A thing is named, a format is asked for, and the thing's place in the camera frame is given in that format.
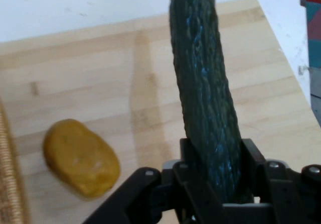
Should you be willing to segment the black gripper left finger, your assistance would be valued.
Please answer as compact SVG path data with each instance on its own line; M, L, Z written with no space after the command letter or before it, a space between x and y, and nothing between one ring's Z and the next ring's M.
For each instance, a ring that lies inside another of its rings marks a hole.
M210 223L213 210L221 210L208 182L197 172L200 159L189 139L180 140L181 158L158 171L134 171L85 223L158 223L163 212L175 210L180 223Z

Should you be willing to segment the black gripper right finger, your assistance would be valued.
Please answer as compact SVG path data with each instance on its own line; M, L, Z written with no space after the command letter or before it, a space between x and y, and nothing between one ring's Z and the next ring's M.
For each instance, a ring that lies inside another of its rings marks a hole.
M242 175L254 196L272 212L273 223L320 223L320 165L293 171L266 160L251 139L242 141Z

